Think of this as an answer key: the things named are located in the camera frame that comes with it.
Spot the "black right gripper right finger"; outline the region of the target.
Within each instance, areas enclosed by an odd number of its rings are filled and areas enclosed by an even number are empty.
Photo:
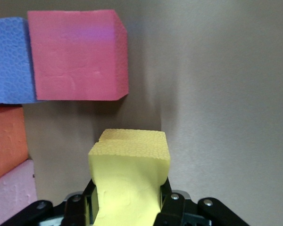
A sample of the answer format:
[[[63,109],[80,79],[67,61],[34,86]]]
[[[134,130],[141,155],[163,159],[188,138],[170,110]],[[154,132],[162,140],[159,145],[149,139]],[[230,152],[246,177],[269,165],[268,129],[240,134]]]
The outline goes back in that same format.
[[[213,197],[191,200],[187,192],[172,190],[167,180],[160,186],[161,204],[155,226],[247,226],[242,218]]]

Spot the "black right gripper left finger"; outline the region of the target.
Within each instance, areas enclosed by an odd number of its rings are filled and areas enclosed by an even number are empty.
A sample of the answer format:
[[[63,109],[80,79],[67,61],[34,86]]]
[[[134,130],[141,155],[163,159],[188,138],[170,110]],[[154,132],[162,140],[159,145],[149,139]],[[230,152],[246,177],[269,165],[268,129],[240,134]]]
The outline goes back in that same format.
[[[90,181],[82,192],[69,194],[54,206],[38,200],[4,222],[6,226],[92,226],[99,212],[96,185]]]

